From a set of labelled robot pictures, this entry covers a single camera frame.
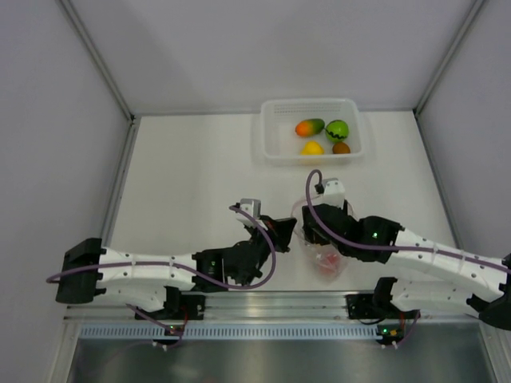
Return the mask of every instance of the white wall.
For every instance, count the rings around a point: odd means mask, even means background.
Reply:
[[[63,306],[45,277],[99,235],[127,124],[52,0],[0,12],[0,371],[42,381]]]
[[[136,113],[412,109],[471,0],[73,0]]]
[[[421,118],[467,250],[511,252],[511,2],[489,2]]]

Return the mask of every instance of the wire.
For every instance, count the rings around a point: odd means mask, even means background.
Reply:
[[[93,369],[92,371],[84,371],[83,366],[80,366],[80,365],[83,365],[83,357],[81,357],[78,360],[78,368],[79,368],[79,370],[81,370],[81,372],[86,377],[91,377],[91,376],[96,375],[99,372],[101,372],[109,363],[114,361],[119,355],[128,351],[129,349],[132,349],[133,347],[137,347],[139,345],[151,345],[151,344],[153,344],[153,341],[138,341],[138,342],[129,343],[128,345],[121,347],[119,350],[117,350],[112,355],[107,357],[106,360],[101,363],[101,365],[99,365],[96,369]]]
[[[401,330],[405,330],[405,324],[406,324],[406,320],[405,320],[405,314],[403,312],[400,312],[399,313],[399,326],[401,327]]]
[[[159,326],[163,328],[165,331],[168,331],[171,335],[178,335],[179,337],[182,337],[184,334],[184,328],[183,331],[177,332],[170,326],[165,325],[164,323],[157,321],[154,318],[149,317],[147,314],[139,310],[137,307],[126,304],[126,306],[131,309],[135,314],[137,314],[139,317],[145,319],[148,322],[151,322],[153,325]],[[184,311],[184,325],[186,326],[186,323],[188,323],[188,313],[186,312],[186,309],[184,307],[181,307],[181,309]]]
[[[268,273],[268,275],[266,276],[266,278],[264,278],[261,282],[258,282],[255,285],[250,285],[250,286],[229,285],[227,283],[217,281],[216,279],[211,278],[209,275],[203,274],[203,273],[201,273],[191,267],[183,265],[181,263],[173,263],[172,265],[177,269],[186,270],[192,274],[197,275],[198,277],[201,277],[202,279],[205,279],[206,281],[208,281],[210,283],[213,283],[214,285],[224,287],[226,289],[233,289],[233,290],[256,289],[256,288],[264,285],[266,282],[268,282],[271,279],[271,277],[273,277],[273,274],[275,273],[275,269],[277,266],[277,254],[275,251],[275,246],[273,245],[273,242],[271,241],[271,238],[268,235],[268,233],[264,230],[264,228],[257,222],[257,220],[254,217],[252,217],[245,211],[243,211],[235,206],[230,206],[229,210],[234,211],[238,214],[241,214],[246,219],[251,221],[251,223],[254,224],[255,228],[261,233],[261,235],[264,237],[264,239],[266,239],[266,242],[267,242],[268,247],[270,248],[270,252],[271,252],[271,269],[270,269],[270,272]],[[106,263],[106,264],[101,264],[101,265],[99,265],[99,264],[88,265],[88,266],[83,266],[83,267],[76,267],[71,270],[66,270],[66,271],[62,271],[60,273],[51,275],[46,279],[46,283],[55,283],[58,278],[66,277],[68,275],[73,275],[73,274],[84,273],[86,271],[92,271],[92,270],[98,270],[98,269],[109,269],[112,267],[130,267],[130,266],[166,266],[166,267],[168,267],[170,265],[168,262],[165,262],[165,261],[138,261],[138,262],[134,262],[134,263],[132,263],[132,262],[117,262],[117,263]]]
[[[307,206],[309,207],[309,211],[311,212],[312,216],[314,217],[314,220],[316,223],[321,227],[329,236],[332,238],[338,240],[339,242],[349,246],[349,247],[355,247],[357,249],[361,250],[369,250],[369,251],[425,251],[428,253],[434,253],[436,251],[437,254],[445,255],[450,258],[454,259],[464,259],[467,262],[475,263],[480,266],[486,266],[495,270],[503,271],[506,274],[511,274],[511,270],[504,266],[495,265],[490,262],[486,262],[480,259],[475,259],[471,257],[464,257],[460,254],[453,253],[452,251],[445,251],[445,250],[435,250],[432,247],[415,247],[415,246],[379,246],[379,245],[366,245],[363,243],[356,243],[352,242],[349,239],[346,239],[344,237],[341,237],[340,235],[333,232],[318,216],[318,213],[314,209],[314,205],[312,204],[312,198],[311,198],[311,183],[312,183],[312,177],[317,174],[319,177],[319,183],[321,184],[323,182],[323,174],[319,169],[314,169],[309,176],[307,177],[307,182],[305,185],[305,198],[307,199]]]
[[[408,329],[408,332],[405,334],[403,339],[399,341],[398,346],[401,347],[404,342],[406,342],[407,339],[410,338],[410,335],[414,332],[415,327],[417,326],[418,319],[421,317],[421,312],[417,310],[417,313],[415,314],[414,321],[412,322],[410,328]]]
[[[385,318],[380,318],[380,319],[378,319],[376,321],[372,321],[372,322],[362,322],[360,319],[357,319],[357,320],[365,326],[371,326],[371,325],[377,325],[377,324],[383,322],[385,320]]]

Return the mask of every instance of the black bracket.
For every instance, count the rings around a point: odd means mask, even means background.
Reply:
[[[347,201],[343,208],[325,203],[315,206],[319,218],[336,234],[351,242],[371,246],[389,246],[395,243],[403,227],[388,219],[370,216],[360,220],[347,213]],[[303,233],[310,243],[326,245],[331,243],[346,257],[356,258],[362,262],[386,263],[393,251],[362,250],[345,245],[326,233],[312,216],[308,206],[302,207]]]
[[[189,321],[202,321],[204,319],[204,309],[206,297],[202,294],[182,294],[175,287],[165,287],[167,297],[162,310],[148,313],[141,310],[145,315],[157,321],[176,320],[184,321],[188,315]],[[144,320],[140,315],[135,314],[136,320]]]
[[[502,265],[511,270],[511,254],[502,259]],[[486,302],[473,295],[467,299],[467,304],[479,312],[479,319],[498,329],[511,330],[511,275],[507,274],[505,284],[500,285],[504,292],[493,302]]]
[[[101,248],[101,238],[89,238],[76,245],[64,255],[62,271],[83,266],[97,265],[105,250]],[[89,303],[102,291],[96,290],[96,282],[103,275],[97,270],[85,271],[61,277],[55,300],[66,305]]]
[[[280,253],[289,251],[289,242],[296,225],[295,218],[272,219],[261,215],[260,220],[267,226],[267,234]],[[252,283],[254,278],[261,278],[261,267],[270,255],[270,247],[263,235],[254,227],[245,227],[251,234],[247,241],[240,241],[232,247],[209,249],[195,253],[192,259],[196,261],[197,270],[207,276],[225,282],[227,277],[241,286]],[[200,276],[193,277],[194,291],[217,292],[226,290],[225,287],[210,283]]]
[[[349,294],[346,296],[348,317],[350,319],[414,319],[417,310],[401,311],[394,306],[392,285],[396,278],[380,278],[373,294]]]

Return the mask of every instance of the plastic basket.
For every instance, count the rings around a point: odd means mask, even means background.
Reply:
[[[351,153],[331,154],[333,144],[324,132],[308,138],[297,136],[296,125],[311,118],[321,118],[325,124],[333,120],[346,121],[350,134],[344,142]],[[320,165],[352,159],[364,153],[365,134],[357,105],[346,98],[266,101],[261,107],[261,129],[263,154],[272,164]],[[325,154],[301,156],[300,151],[309,140],[317,141]]]

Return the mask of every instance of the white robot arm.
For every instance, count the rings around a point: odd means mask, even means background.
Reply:
[[[319,198],[312,204],[311,177]],[[416,282],[381,278],[371,297],[352,297],[350,318],[398,318],[413,310],[444,310],[469,314],[504,330],[511,330],[511,262],[470,254],[416,235],[401,224],[371,216],[357,220],[348,214],[344,187],[337,179],[321,180],[320,171],[307,179],[307,206],[302,209],[306,240],[332,244],[343,255],[363,262],[406,267],[439,278]]]
[[[256,199],[242,199],[231,210],[250,233],[249,240],[194,254],[142,255],[103,247],[101,239],[91,238],[67,251],[62,272],[46,281],[58,283],[56,300],[60,303],[88,303],[101,296],[138,306],[150,318],[179,318],[182,306],[204,306],[202,293],[248,290],[265,283],[270,274],[250,286],[262,276],[260,269],[270,254],[289,251],[296,219],[261,215]],[[235,284],[228,285],[228,278]],[[198,294],[182,295],[182,291]],[[199,311],[188,314],[197,319]]]
[[[314,174],[320,175],[315,205],[310,195]],[[404,314],[414,318],[418,310],[444,310],[511,330],[509,257],[501,260],[466,253],[382,217],[357,220],[348,214],[341,182],[321,180],[317,170],[307,179],[306,195],[303,233],[309,243],[331,244],[343,255],[362,262],[407,267],[441,279],[417,282],[381,278],[373,294],[347,296],[349,318],[396,319]],[[245,290],[254,278],[262,276],[260,268],[270,253],[289,250],[294,218],[273,220],[261,215],[260,201],[254,199],[242,199],[231,209],[251,234],[248,241],[195,254],[161,256],[120,252],[101,247],[100,239],[88,239],[66,253],[62,272],[47,281],[58,279],[57,301],[61,303],[87,303],[104,295],[114,302],[138,306],[151,318],[179,318],[180,307],[204,306],[205,300],[204,294],[182,295],[181,291]],[[251,287],[260,286],[271,274]],[[227,285],[228,278],[236,285]],[[198,311],[188,313],[191,318],[200,318]]]

